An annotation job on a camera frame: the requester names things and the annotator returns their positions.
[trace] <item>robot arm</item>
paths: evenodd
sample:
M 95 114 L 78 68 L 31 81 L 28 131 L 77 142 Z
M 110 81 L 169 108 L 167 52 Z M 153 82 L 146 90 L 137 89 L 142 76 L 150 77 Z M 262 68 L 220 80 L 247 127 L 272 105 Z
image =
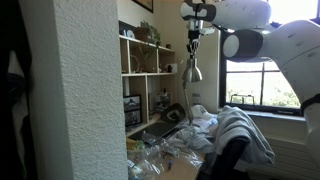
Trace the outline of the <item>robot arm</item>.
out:
M 206 21 L 221 29 L 235 30 L 223 44 L 223 54 L 235 62 L 273 60 L 296 93 L 307 122 L 306 145 L 320 166 L 320 26 L 307 20 L 293 21 L 275 29 L 269 25 L 271 8 L 260 0 L 226 0 L 180 8 L 185 21 Z M 201 27 L 189 26 L 190 42 L 197 42 Z

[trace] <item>crumpled fabric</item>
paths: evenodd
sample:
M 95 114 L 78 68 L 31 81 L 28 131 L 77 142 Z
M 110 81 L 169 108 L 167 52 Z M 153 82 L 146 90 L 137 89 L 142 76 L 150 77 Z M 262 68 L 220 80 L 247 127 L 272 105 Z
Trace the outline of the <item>crumpled fabric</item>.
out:
M 206 138 L 208 134 L 208 130 L 188 126 L 171 136 L 168 143 L 178 148 L 190 148 L 200 153 L 211 153 L 214 151 L 214 145 Z

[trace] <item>window frame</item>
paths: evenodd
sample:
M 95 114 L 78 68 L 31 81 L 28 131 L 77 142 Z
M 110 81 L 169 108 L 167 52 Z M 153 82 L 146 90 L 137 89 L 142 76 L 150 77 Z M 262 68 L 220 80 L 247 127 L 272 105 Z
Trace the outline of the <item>window frame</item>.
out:
M 317 17 L 314 19 L 310 19 L 311 21 L 320 25 L 320 0 L 318 0 L 318 9 L 317 9 Z M 248 104 L 240 104 L 240 103 L 230 103 L 226 102 L 226 90 L 227 90 L 227 59 L 223 56 L 223 42 L 225 41 L 227 35 L 229 34 L 227 30 L 221 29 L 220 33 L 220 58 L 219 58 L 219 107 L 223 107 L 224 105 L 229 106 L 237 106 L 243 110 L 250 111 L 259 111 L 259 112 L 269 112 L 275 114 L 286 114 L 286 115 L 294 115 L 294 116 L 303 116 L 300 108 L 287 108 L 287 107 L 278 107 L 278 106 L 264 106 L 264 105 L 248 105 Z

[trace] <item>white shelving unit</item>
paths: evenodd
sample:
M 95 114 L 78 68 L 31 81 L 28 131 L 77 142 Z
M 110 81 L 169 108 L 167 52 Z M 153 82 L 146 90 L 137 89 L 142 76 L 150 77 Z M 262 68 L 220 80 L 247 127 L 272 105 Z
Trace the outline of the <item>white shelving unit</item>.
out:
M 141 95 L 142 124 L 127 133 L 127 136 L 143 129 L 147 125 L 160 118 L 159 114 L 152 114 L 154 109 L 154 97 L 164 89 L 171 94 L 171 102 L 177 102 L 177 75 L 176 73 L 164 72 L 167 64 L 176 63 L 175 52 L 171 49 L 146 42 L 119 36 L 121 67 L 123 80 L 123 96 Z M 149 45 L 155 48 L 150 58 L 144 59 L 139 46 Z M 138 62 L 143 67 L 143 72 L 138 70 Z

